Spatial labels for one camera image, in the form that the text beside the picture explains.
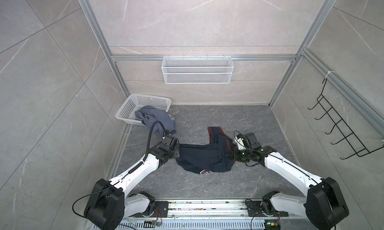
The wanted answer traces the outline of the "grey-blue tank top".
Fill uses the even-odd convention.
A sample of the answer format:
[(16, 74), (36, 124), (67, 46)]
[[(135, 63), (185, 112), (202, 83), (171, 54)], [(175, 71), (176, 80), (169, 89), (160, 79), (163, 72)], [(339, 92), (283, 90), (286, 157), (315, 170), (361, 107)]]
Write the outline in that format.
[(155, 133), (160, 137), (163, 137), (164, 130), (162, 128), (162, 125), (164, 126), (165, 130), (168, 131), (170, 134), (175, 134), (177, 132), (176, 119), (167, 112), (161, 111), (152, 106), (144, 106), (141, 109), (137, 110), (135, 112), (135, 117), (149, 129), (151, 129), (154, 122), (160, 122), (154, 125), (151, 135)]

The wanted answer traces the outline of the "navy red-trimmed tank top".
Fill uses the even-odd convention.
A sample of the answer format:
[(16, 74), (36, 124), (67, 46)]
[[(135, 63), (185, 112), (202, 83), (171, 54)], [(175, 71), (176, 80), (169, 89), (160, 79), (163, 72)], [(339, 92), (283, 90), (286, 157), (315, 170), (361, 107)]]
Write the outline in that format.
[(220, 127), (208, 127), (210, 143), (205, 145), (181, 144), (176, 162), (194, 174), (225, 173), (232, 169), (235, 160), (230, 158), (236, 145)]

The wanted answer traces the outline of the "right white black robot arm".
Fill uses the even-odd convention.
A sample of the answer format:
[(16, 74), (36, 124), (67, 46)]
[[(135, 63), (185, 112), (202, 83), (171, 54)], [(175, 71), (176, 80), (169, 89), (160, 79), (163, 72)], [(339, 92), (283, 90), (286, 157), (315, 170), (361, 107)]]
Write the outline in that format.
[(260, 149), (235, 148), (229, 157), (235, 161), (254, 161), (294, 185), (302, 197), (272, 191), (263, 196), (262, 212), (272, 216), (287, 212), (307, 218), (317, 229), (330, 230), (350, 214), (339, 184), (332, 178), (321, 178), (287, 160), (270, 146)]

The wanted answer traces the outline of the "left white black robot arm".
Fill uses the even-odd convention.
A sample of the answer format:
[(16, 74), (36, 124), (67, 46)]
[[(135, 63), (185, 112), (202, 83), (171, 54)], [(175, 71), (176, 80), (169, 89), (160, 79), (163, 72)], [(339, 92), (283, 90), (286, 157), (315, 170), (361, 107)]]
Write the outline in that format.
[(129, 169), (108, 181), (97, 181), (83, 217), (101, 230), (114, 230), (125, 218), (137, 214), (151, 216), (155, 210), (155, 197), (146, 192), (131, 194), (131, 191), (146, 176), (174, 158), (179, 145), (177, 138), (166, 135)]

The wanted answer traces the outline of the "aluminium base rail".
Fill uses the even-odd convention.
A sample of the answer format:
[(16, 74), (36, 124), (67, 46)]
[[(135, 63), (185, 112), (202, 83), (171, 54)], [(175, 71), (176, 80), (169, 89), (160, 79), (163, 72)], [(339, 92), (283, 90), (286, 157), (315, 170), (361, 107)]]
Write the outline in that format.
[(95, 230), (315, 230), (305, 217), (277, 211), (262, 199), (144, 200), (90, 209)]

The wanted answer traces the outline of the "aluminium frame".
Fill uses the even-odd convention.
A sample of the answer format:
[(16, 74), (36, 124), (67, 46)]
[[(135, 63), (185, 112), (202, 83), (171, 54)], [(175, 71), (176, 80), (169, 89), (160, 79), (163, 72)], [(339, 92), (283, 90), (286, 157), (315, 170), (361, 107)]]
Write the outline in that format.
[[(331, 11), (337, 0), (325, 0), (322, 4), (319, 13), (315, 17), (314, 22), (310, 26), (302, 44), (299, 46), (296, 54), (173, 54), (173, 58), (192, 58), (192, 59), (210, 59), (210, 58), (225, 58), (230, 57), (234, 61), (289, 61), (290, 65), (283, 75), (276, 91), (274, 92), (269, 107), (273, 107), (278, 98), (280, 97), (283, 89), (287, 85), (294, 70), (299, 65), (299, 62), (306, 58), (308, 61), (313, 61), (314, 66), (319, 66), (320, 73), (322, 73), (329, 82), (331, 82), (335, 89), (342, 96), (349, 101), (349, 103), (362, 115), (365, 120), (380, 134), (384, 133), (384, 117), (375, 110), (367, 100), (357, 93), (339, 74), (334, 73), (326, 63), (316, 56), (312, 50), (309, 49), (310, 44), (315, 39), (316, 34), (324, 23), (326, 17)], [(129, 92), (123, 77), (116, 66), (117, 61), (161, 61), (166, 57), (165, 54), (126, 54), (126, 55), (113, 55), (107, 45), (106, 39), (90, 6), (89, 0), (78, 0), (86, 19), (96, 36), (96, 39), (101, 47), (103, 53), (106, 54), (107, 62), (111, 66), (113, 73), (122, 87), (125, 96)]]

